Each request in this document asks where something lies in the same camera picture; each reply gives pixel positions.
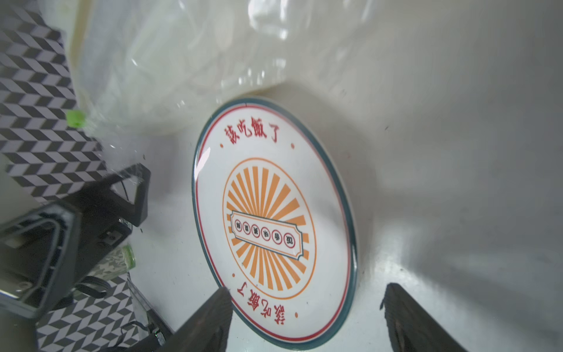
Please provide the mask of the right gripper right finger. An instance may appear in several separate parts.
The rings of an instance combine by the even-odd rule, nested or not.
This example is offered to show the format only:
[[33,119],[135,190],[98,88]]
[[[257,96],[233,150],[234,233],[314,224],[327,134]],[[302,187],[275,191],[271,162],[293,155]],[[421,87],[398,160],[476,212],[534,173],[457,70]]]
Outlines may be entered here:
[[386,286],[381,309],[394,352],[466,350],[397,283]]

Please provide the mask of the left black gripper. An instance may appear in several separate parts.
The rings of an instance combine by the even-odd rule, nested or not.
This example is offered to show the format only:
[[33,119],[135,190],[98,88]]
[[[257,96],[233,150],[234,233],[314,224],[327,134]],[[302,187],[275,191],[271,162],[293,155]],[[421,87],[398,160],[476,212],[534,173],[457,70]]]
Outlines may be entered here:
[[146,220],[150,178],[134,164],[1,224],[1,308],[39,319],[68,296]]

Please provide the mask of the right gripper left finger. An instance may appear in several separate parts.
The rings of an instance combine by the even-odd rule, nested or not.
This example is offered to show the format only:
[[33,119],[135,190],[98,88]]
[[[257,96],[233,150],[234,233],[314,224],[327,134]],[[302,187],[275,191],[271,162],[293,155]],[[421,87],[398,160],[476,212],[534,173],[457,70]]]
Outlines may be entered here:
[[232,319],[230,292],[221,287],[157,351],[226,351]]

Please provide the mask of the round patterned ceramic plate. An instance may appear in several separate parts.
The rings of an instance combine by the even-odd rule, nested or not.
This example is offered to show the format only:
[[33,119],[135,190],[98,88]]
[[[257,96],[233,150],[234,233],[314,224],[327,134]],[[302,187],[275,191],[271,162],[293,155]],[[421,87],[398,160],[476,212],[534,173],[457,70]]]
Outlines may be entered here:
[[205,259],[239,318],[282,348],[331,340],[356,291],[356,226],[311,130],[268,99],[230,101],[202,130],[191,189]]

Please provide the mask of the clear plastic wrap sheet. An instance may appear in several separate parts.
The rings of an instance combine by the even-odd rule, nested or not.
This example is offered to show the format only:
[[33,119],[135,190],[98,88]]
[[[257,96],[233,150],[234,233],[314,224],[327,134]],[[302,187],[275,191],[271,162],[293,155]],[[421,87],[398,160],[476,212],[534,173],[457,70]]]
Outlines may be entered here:
[[40,1],[61,32],[84,131],[166,134],[226,101],[334,73],[374,1]]

